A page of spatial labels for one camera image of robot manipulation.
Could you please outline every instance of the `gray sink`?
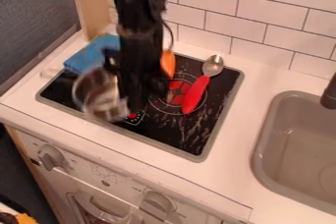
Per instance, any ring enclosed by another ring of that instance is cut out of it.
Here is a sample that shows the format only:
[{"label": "gray sink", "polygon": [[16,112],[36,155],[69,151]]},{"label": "gray sink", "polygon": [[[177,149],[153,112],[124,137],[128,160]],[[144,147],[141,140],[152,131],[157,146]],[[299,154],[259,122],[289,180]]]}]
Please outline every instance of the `gray sink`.
[{"label": "gray sink", "polygon": [[269,108],[252,155],[268,189],[336,215],[336,111],[319,97],[288,91]]}]

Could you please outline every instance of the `yellow object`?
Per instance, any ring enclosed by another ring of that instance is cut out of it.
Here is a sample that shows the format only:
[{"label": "yellow object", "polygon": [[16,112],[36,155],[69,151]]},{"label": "yellow object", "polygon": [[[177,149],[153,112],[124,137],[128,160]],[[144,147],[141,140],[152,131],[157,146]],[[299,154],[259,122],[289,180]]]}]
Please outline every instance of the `yellow object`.
[{"label": "yellow object", "polygon": [[174,78],[176,70],[176,58],[173,51],[163,51],[161,55],[161,68],[167,73],[170,79]]},{"label": "yellow object", "polygon": [[19,224],[37,224],[37,222],[25,213],[16,215]]}]

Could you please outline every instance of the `metal pot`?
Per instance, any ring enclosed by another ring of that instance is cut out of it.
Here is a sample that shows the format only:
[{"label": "metal pot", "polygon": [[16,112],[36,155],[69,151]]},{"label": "metal pot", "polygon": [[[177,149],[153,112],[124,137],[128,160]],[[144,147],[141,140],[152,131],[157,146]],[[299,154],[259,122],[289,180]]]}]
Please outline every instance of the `metal pot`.
[{"label": "metal pot", "polygon": [[120,98],[118,77],[104,68],[96,68],[79,76],[72,96],[76,105],[88,116],[116,122],[130,114],[127,99]]}]

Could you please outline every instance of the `silver spoon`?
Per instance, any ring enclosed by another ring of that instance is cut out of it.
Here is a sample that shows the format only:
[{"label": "silver spoon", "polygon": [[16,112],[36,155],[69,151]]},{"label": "silver spoon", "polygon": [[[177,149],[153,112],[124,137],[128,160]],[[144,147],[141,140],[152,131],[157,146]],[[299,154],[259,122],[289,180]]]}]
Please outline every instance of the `silver spoon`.
[{"label": "silver spoon", "polygon": [[220,74],[223,68],[224,61],[220,55],[213,55],[204,62],[202,66],[204,75],[194,82],[183,99],[183,114],[190,114],[195,110],[210,82],[210,78]]}]

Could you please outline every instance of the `blue towel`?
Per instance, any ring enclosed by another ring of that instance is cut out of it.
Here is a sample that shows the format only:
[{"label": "blue towel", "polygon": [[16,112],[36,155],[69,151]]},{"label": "blue towel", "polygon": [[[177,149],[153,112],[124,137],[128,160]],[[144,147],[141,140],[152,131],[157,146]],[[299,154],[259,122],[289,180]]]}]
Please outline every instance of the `blue towel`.
[{"label": "blue towel", "polygon": [[119,36],[104,35],[98,37],[87,47],[66,60],[63,65],[66,70],[76,74],[87,73],[102,66],[105,60],[102,49],[105,47],[120,50]]}]

